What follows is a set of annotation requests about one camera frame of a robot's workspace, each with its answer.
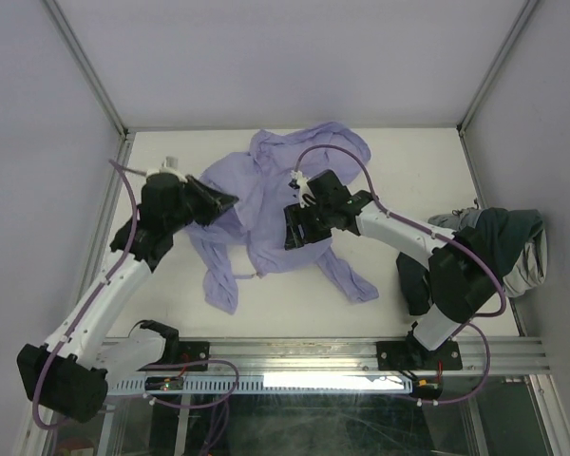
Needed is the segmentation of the lilac purple jacket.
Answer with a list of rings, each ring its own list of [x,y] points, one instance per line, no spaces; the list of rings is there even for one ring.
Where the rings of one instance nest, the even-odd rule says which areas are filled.
[[[233,314],[238,307],[239,275],[233,271],[228,250],[245,246],[257,276],[289,273],[313,264],[353,303],[379,296],[374,285],[338,258],[329,239],[287,251],[285,207],[298,200],[289,185],[296,166],[312,177],[331,169],[348,185],[360,166],[371,160],[367,143],[341,123],[323,123],[286,135],[260,130],[245,152],[233,152],[202,173],[202,183],[238,198],[234,207],[213,224],[186,227],[193,247],[207,271],[203,279],[208,304]]]

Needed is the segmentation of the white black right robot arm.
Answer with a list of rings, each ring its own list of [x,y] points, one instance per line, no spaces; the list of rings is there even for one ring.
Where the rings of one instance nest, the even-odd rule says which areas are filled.
[[[483,307],[504,292],[481,234],[430,225],[392,212],[368,191],[351,193],[332,170],[308,179],[293,171],[298,202],[284,209],[284,248],[294,250],[338,229],[378,240],[419,263],[427,272],[432,305],[412,325],[407,360],[417,368],[436,361],[441,346]]]

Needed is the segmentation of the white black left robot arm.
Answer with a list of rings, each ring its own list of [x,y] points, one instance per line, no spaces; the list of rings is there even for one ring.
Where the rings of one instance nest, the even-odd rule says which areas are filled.
[[[131,217],[110,243],[103,270],[41,345],[27,344],[17,355],[39,428],[51,428],[42,420],[41,409],[86,423],[99,412],[108,392],[135,371],[177,364],[180,334],[155,320],[144,320],[109,349],[103,343],[124,305],[172,249],[174,235],[191,223],[214,223],[238,197],[191,175],[162,171],[146,177],[141,194],[129,202]]]

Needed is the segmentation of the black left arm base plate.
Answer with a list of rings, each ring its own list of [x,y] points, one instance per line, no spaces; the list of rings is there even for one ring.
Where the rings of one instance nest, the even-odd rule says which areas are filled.
[[[206,361],[210,357],[211,344],[206,340],[180,340],[172,354],[153,364],[140,368],[140,371],[208,371]]]

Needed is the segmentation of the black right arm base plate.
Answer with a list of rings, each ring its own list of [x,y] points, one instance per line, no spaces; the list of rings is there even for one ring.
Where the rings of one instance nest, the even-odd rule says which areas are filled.
[[[411,339],[383,340],[375,343],[380,371],[461,371],[459,345],[446,341],[435,351],[428,351]]]

